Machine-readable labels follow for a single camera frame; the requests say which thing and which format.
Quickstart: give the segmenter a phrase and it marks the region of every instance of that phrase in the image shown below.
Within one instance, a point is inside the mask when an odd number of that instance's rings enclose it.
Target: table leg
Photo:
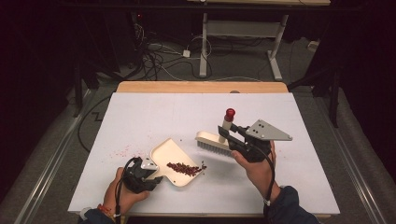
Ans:
[[[204,19],[202,22],[202,49],[201,49],[201,62],[199,66],[199,77],[206,77],[206,66],[207,66],[207,13],[204,13]]]
[[[282,80],[282,75],[280,74],[279,66],[277,65],[277,62],[276,62],[276,53],[279,48],[280,41],[282,40],[282,35],[283,35],[283,32],[285,31],[286,22],[288,21],[288,17],[289,17],[289,15],[283,16],[282,22],[279,24],[279,27],[277,28],[274,47],[272,50],[267,51],[268,60],[270,61],[271,68],[273,70],[274,78],[276,81]]]

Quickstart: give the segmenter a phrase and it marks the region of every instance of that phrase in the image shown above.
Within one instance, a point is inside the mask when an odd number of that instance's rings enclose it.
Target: dark sleeve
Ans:
[[[314,215],[300,207],[298,192],[291,186],[283,188],[271,203],[268,217],[273,224],[319,224]]]
[[[114,224],[111,218],[107,217],[98,209],[90,209],[84,214],[84,216],[87,219],[82,220],[82,218],[80,218],[78,220],[78,224]]]

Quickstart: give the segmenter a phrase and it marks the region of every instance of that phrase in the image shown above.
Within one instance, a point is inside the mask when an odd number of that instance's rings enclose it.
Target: scattered beans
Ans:
[[[166,166],[172,168],[174,171],[178,172],[178,173],[182,173],[185,175],[189,175],[189,176],[196,176],[199,172],[201,172],[202,170],[206,169],[206,166],[202,165],[201,168],[199,168],[198,166],[189,166],[186,165],[184,163],[172,163],[172,162],[168,162],[168,164],[166,164]]]

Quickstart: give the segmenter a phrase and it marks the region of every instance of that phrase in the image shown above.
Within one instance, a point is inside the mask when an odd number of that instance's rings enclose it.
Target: white table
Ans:
[[[102,203],[117,167],[171,137],[197,164],[205,162],[205,174],[183,188],[163,179],[128,215],[262,216],[262,197],[243,168],[232,158],[198,148],[194,140],[199,131],[216,133],[229,107],[236,111],[237,125],[264,119],[293,136],[290,142],[276,142],[276,181],[294,186],[308,212],[340,213],[291,93],[114,93],[68,211]]]

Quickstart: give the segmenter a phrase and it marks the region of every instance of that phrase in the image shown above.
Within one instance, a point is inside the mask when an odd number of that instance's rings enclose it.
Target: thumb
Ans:
[[[237,150],[231,151],[231,155],[233,155],[233,158],[236,160],[236,162],[239,163],[242,167],[246,168],[248,161],[245,159],[244,156]]]
[[[149,197],[149,191],[145,190],[135,195],[136,202],[143,201]]]

